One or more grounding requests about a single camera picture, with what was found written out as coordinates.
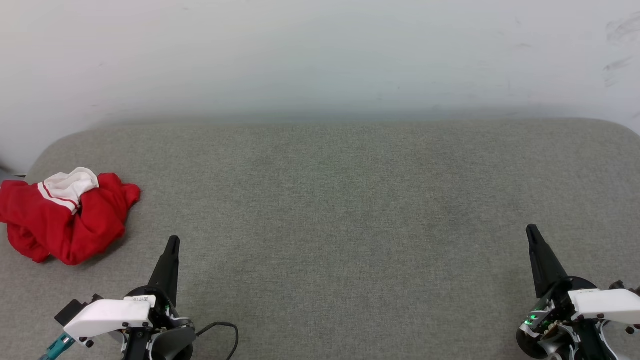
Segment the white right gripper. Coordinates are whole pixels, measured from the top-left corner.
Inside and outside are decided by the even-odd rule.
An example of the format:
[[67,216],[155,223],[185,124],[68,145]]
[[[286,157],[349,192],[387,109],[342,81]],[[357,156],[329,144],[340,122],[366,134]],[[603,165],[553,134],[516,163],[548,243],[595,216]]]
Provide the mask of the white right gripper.
[[519,326],[519,348],[537,360],[627,360],[606,338],[606,326],[639,333],[640,299],[621,281],[601,290],[567,274],[537,225],[526,226],[536,305]]

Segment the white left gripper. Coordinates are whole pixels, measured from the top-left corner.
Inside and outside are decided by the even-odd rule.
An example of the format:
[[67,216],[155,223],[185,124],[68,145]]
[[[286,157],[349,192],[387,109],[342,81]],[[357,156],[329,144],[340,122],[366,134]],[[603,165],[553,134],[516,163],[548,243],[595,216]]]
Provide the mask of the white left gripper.
[[71,301],[64,308],[64,335],[86,348],[94,338],[110,335],[121,345],[124,360],[190,360],[195,326],[178,315],[179,249],[171,235],[148,285],[121,300],[94,295],[89,303]]

